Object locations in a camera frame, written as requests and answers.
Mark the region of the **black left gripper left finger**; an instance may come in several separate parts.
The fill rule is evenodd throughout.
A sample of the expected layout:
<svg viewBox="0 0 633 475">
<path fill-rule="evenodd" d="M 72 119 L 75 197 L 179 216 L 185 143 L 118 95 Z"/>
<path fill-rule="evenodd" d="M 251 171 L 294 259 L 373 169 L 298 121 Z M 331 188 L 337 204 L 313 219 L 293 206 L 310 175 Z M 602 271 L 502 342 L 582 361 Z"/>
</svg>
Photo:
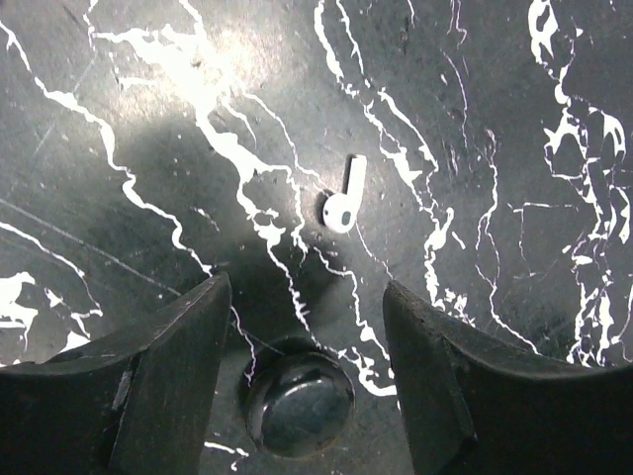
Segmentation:
<svg viewBox="0 0 633 475">
<path fill-rule="evenodd" d="M 1 371 L 5 474 L 195 474 L 230 314 L 218 274 L 153 315 Z"/>
</svg>

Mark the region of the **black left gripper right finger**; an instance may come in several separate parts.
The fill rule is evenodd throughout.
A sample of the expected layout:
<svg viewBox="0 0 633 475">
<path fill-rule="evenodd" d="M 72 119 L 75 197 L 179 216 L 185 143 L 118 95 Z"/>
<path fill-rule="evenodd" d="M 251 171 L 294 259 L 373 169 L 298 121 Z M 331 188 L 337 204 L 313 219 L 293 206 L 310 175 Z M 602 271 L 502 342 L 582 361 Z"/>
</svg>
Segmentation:
<svg viewBox="0 0 633 475">
<path fill-rule="evenodd" d="M 417 474 L 628 474 L 632 369 L 501 341 L 399 282 L 384 326 Z"/>
</svg>

